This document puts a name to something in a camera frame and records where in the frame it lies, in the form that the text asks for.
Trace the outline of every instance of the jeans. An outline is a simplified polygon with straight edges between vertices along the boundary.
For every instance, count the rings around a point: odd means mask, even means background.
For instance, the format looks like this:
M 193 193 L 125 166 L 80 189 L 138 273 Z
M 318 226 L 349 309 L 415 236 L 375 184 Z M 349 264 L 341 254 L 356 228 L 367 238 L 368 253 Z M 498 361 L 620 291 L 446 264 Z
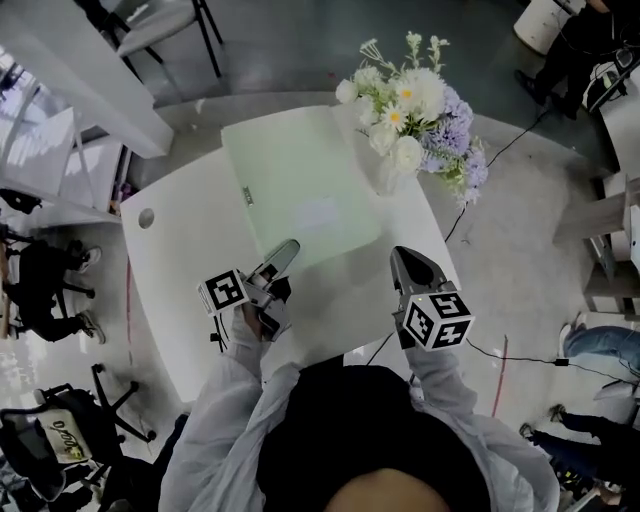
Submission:
M 624 359 L 640 371 L 640 333 L 623 327 L 605 326 L 587 329 L 579 326 L 564 341 L 566 357 L 596 354 Z
M 531 441 L 582 476 L 625 483 L 627 455 L 638 446 L 640 434 L 632 427 L 606 418 L 568 413 L 563 413 L 561 418 L 565 427 L 575 432 L 588 432 L 598 437 L 601 445 L 567 441 L 537 430 Z

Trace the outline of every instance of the white shoe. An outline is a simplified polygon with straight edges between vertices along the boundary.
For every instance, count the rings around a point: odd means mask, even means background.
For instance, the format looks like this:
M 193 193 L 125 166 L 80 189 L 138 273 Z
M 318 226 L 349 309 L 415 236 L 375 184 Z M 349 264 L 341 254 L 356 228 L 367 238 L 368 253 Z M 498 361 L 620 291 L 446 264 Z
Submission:
M 107 337 L 104 335 L 103 330 L 100 326 L 93 320 L 93 317 L 89 311 L 83 311 L 82 313 L 78 313 L 78 317 L 84 323 L 83 331 L 90 338 L 97 338 L 99 345 L 104 345 L 107 342 Z
M 79 274 L 84 274 L 91 265 L 95 265 L 100 261 L 101 256 L 102 249 L 100 249 L 100 247 L 92 247 L 82 256 L 80 256 L 82 258 L 82 264 L 80 265 L 80 268 L 76 270 L 76 272 L 78 272 Z
M 573 328 L 577 329 L 581 325 L 584 325 L 585 329 L 587 328 L 587 314 L 586 313 L 578 313 L 578 316 L 573 321 Z
M 572 332 L 573 326 L 571 324 L 564 324 L 562 329 L 560 329 L 560 336 L 558 337 L 558 359 L 566 359 L 564 355 L 564 342 Z

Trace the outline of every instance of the person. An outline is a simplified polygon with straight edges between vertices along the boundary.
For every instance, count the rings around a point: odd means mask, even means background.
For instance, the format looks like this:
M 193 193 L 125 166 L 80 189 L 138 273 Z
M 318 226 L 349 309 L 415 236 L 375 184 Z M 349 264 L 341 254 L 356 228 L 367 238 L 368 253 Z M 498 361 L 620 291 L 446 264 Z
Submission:
M 608 505 L 640 508 L 640 432 L 628 425 L 621 425 L 607 418 L 569 414 L 566 408 L 555 405 L 549 409 L 552 422 L 562 423 L 569 430 L 588 432 L 600 439 L 600 445 L 578 443 L 554 437 L 534 430 L 529 423 L 520 427 L 520 434 L 556 457 L 582 476 L 611 482 L 621 486 L 622 493 L 613 493 L 599 485 L 598 492 Z
M 262 388 L 261 324 L 236 310 L 195 402 L 160 512 L 556 511 L 544 454 L 494 418 L 450 350 L 405 351 L 424 400 L 381 366 L 290 363 Z
M 53 296 L 64 273 L 67 270 L 84 273 L 100 260 L 100 248 L 94 247 L 81 256 L 72 256 L 61 249 L 50 247 L 44 241 L 36 241 L 18 254 L 19 279 L 12 283 L 16 279 L 11 279 L 4 246 L 0 250 L 5 324 L 9 322 L 10 305 L 13 302 L 18 306 L 21 330 L 33 330 L 38 336 L 51 342 L 83 331 L 90 338 L 96 338 L 98 343 L 105 343 L 104 332 L 89 311 L 70 318 L 54 318 L 51 314 Z M 8 325 L 3 326 L 3 330 L 8 328 Z
M 575 120 L 596 64 L 613 60 L 623 47 L 624 30 L 637 19 L 635 0 L 587 0 L 578 16 L 569 18 L 555 38 L 544 67 L 535 79 L 516 71 L 516 79 L 540 105 L 552 89 L 567 77 L 564 98 L 552 95 L 556 108 Z
M 613 325 L 587 329 L 585 322 L 586 316 L 580 314 L 573 324 L 562 327 L 558 350 L 560 359 L 580 354 L 610 356 L 626 361 L 632 373 L 640 372 L 640 333 Z

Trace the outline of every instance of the black cable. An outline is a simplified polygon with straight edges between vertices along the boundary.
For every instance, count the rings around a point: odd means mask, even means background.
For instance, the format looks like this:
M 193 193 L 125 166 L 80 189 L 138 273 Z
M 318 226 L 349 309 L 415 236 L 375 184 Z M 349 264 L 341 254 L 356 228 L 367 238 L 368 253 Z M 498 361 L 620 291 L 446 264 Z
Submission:
M 518 135 L 515 139 L 513 139 L 511 142 L 509 142 L 509 144 L 507 144 L 504 148 L 502 148 L 500 151 L 498 151 L 498 153 L 496 154 L 496 156 L 493 157 L 493 159 L 491 160 L 491 162 L 489 162 L 489 165 L 487 165 L 487 169 L 489 167 L 491 167 L 491 165 L 493 164 L 493 162 L 495 162 L 498 157 L 504 153 L 507 149 L 509 149 L 511 146 L 513 146 L 516 142 L 518 142 L 522 137 L 524 137 L 527 133 L 529 133 L 531 130 L 533 130 L 536 126 L 538 126 L 538 124 L 540 123 L 540 121 L 542 121 L 547 114 L 549 114 L 551 112 L 551 109 L 549 110 L 545 110 L 542 114 L 540 114 L 538 116 L 538 118 L 535 120 L 535 122 L 529 127 L 527 128 L 525 131 L 523 131 L 520 135 Z
M 373 361 L 373 359 L 378 355 L 378 352 L 380 352 L 382 350 L 382 347 L 384 347 L 387 344 L 387 341 L 389 341 L 389 338 L 391 338 L 391 336 L 394 335 L 396 331 L 391 331 L 389 333 L 389 336 L 387 336 L 384 341 L 382 342 L 382 344 L 378 347 L 378 350 L 376 350 L 374 352 L 374 354 L 371 356 L 371 359 L 369 359 L 369 362 L 365 365 L 365 366 L 369 366 L 371 364 L 371 361 Z
M 489 352 L 485 352 L 484 350 L 482 350 L 480 347 L 476 347 L 473 343 L 469 341 L 469 338 L 467 338 L 467 343 L 471 345 L 473 348 L 475 348 L 478 352 L 482 352 L 485 356 L 493 357 L 494 359 L 500 359 L 501 361 L 531 361 L 533 363 L 543 363 L 543 364 L 550 364 L 552 366 L 558 366 L 556 365 L 555 361 L 545 361 L 544 359 L 536 359 L 531 357 L 503 357 L 503 356 L 497 356 L 495 354 L 490 354 Z M 631 382 L 628 380 L 619 379 L 617 377 L 614 377 L 613 375 L 609 375 L 608 373 L 599 372 L 598 370 L 593 370 L 591 368 L 585 368 L 584 366 L 580 366 L 579 364 L 568 363 L 567 366 L 580 368 L 585 372 L 597 373 L 598 375 L 602 375 L 603 377 L 608 377 L 610 379 L 613 379 L 614 381 L 624 382 L 625 384 L 630 384 L 632 386 L 638 385 L 637 382 Z
M 445 244 L 449 241 L 449 238 L 451 238 L 451 235 L 453 235 L 453 232 L 456 230 L 456 226 L 458 225 L 458 222 L 460 222 L 460 219 L 462 218 L 462 216 L 464 215 L 464 212 L 466 212 L 466 211 L 467 211 L 467 205 L 465 204 L 464 208 L 460 212 L 460 215 L 458 215 L 458 218 L 453 223 L 453 227 L 451 228 L 451 231 L 449 231 L 449 234 L 447 235 L 447 238 L 444 239 L 444 243 Z
M 222 330 L 224 332 L 224 337 L 229 339 L 229 335 L 227 334 L 227 329 L 224 326 L 224 322 L 222 321 L 222 314 L 220 314 L 220 325 L 222 326 Z
M 524 137 L 527 133 L 529 133 L 531 130 L 533 130 L 536 126 L 538 126 L 538 123 L 540 123 L 540 121 L 542 121 L 544 119 L 544 117 L 550 112 L 550 110 L 545 110 L 542 114 L 540 114 L 538 116 L 538 118 L 536 119 L 535 123 L 533 123 L 529 128 L 527 128 L 525 131 L 523 131 L 520 135 L 518 135 L 515 139 L 513 139 L 511 142 L 509 142 L 509 144 L 507 144 L 505 147 L 503 147 L 500 151 L 498 151 L 498 153 L 496 154 L 496 156 L 494 156 L 491 159 L 491 162 L 489 162 L 489 165 L 487 165 L 487 169 L 489 167 L 491 167 L 493 165 L 493 162 L 495 162 L 498 157 L 504 153 L 507 149 L 509 149 L 511 146 L 513 146 L 516 142 L 518 142 L 518 140 L 520 140 L 522 137 Z M 460 219 L 462 218 L 462 216 L 464 215 L 464 212 L 467 211 L 467 205 L 469 203 L 465 203 L 464 207 L 462 208 L 462 211 L 460 212 L 460 215 L 458 215 L 458 218 L 456 219 L 456 221 L 453 223 L 453 227 L 451 228 L 451 231 L 449 231 L 449 234 L 447 235 L 447 237 L 444 239 L 444 243 L 446 244 L 449 241 L 449 238 L 451 238 L 451 235 L 453 235 L 453 232 L 456 230 L 456 227 L 458 226 L 458 222 L 460 222 Z

